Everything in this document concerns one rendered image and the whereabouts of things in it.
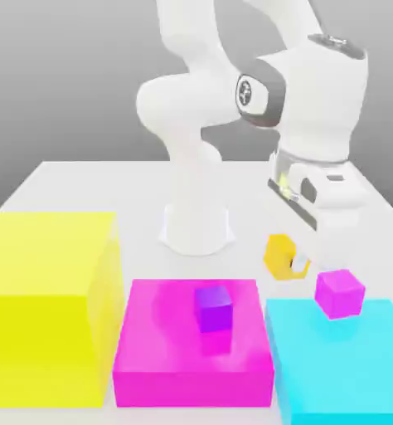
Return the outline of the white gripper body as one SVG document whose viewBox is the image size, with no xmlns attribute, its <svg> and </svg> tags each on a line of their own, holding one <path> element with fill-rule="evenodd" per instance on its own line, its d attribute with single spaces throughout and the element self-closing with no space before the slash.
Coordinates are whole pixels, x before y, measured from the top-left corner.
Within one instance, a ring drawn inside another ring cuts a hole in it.
<svg viewBox="0 0 393 425">
<path fill-rule="evenodd" d="M 278 185 L 268 181 L 269 212 L 278 229 L 290 236 L 318 267 L 347 267 L 352 237 L 361 219 L 361 209 L 321 209 L 313 213 L 300 203 L 285 198 Z"/>
</svg>

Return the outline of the small orange cube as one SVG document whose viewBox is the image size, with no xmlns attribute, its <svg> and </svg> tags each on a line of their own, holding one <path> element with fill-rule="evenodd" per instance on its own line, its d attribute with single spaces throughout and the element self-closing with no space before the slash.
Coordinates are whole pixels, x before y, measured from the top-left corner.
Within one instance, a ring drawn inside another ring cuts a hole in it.
<svg viewBox="0 0 393 425">
<path fill-rule="evenodd" d="M 306 260 L 301 271 L 293 271 L 292 263 L 297 254 L 295 243 L 286 234 L 270 234 L 264 252 L 264 263 L 277 281 L 304 279 L 310 260 Z"/>
</svg>

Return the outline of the small purple cube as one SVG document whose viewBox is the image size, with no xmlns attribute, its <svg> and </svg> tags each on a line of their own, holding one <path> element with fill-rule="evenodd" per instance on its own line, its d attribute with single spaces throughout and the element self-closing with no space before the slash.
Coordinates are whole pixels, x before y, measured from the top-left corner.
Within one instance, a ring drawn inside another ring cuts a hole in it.
<svg viewBox="0 0 393 425">
<path fill-rule="evenodd" d="M 233 319 L 233 302 L 224 285 L 196 288 L 194 311 L 202 333 L 230 330 Z"/>
</svg>

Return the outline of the large cyan box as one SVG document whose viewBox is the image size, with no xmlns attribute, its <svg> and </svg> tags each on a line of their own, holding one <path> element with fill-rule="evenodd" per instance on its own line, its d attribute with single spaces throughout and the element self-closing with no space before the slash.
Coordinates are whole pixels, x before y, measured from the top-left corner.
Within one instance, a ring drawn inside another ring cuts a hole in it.
<svg viewBox="0 0 393 425">
<path fill-rule="evenodd" d="M 393 425 L 393 303 L 330 320 L 311 299 L 270 299 L 266 328 L 283 425 Z"/>
</svg>

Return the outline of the small magenta cube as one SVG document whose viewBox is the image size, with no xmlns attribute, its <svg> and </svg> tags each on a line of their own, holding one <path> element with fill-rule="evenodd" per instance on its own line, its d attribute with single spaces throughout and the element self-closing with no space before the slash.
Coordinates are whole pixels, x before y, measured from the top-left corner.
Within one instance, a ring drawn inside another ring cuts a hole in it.
<svg viewBox="0 0 393 425">
<path fill-rule="evenodd" d="M 231 350 L 231 340 L 231 330 L 200 333 L 201 354 L 204 356 L 229 354 Z"/>
</svg>

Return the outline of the large yellow box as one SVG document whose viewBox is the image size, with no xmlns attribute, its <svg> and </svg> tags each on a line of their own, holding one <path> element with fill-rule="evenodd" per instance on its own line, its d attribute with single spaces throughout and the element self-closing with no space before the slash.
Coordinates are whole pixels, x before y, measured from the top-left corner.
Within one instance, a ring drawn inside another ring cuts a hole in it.
<svg viewBox="0 0 393 425">
<path fill-rule="evenodd" d="M 124 314 L 112 212 L 0 212 L 0 408 L 99 408 Z"/>
</svg>

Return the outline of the large magenta box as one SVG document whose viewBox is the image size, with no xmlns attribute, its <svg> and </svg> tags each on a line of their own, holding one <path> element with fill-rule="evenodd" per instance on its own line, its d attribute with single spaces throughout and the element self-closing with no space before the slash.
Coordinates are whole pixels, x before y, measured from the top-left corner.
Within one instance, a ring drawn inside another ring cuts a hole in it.
<svg viewBox="0 0 393 425">
<path fill-rule="evenodd" d="M 201 354 L 196 288 L 233 302 L 229 354 Z M 254 280 L 133 281 L 113 367 L 120 408 L 268 408 L 274 366 Z"/>
</svg>

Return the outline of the small pink cube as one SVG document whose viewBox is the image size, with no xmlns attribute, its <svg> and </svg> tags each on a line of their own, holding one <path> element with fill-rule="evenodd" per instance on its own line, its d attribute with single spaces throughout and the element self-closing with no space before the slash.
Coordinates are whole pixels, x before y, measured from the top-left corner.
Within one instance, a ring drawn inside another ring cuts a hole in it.
<svg viewBox="0 0 393 425">
<path fill-rule="evenodd" d="M 318 274 L 314 300 L 330 320 L 361 314 L 366 287 L 348 270 Z"/>
</svg>

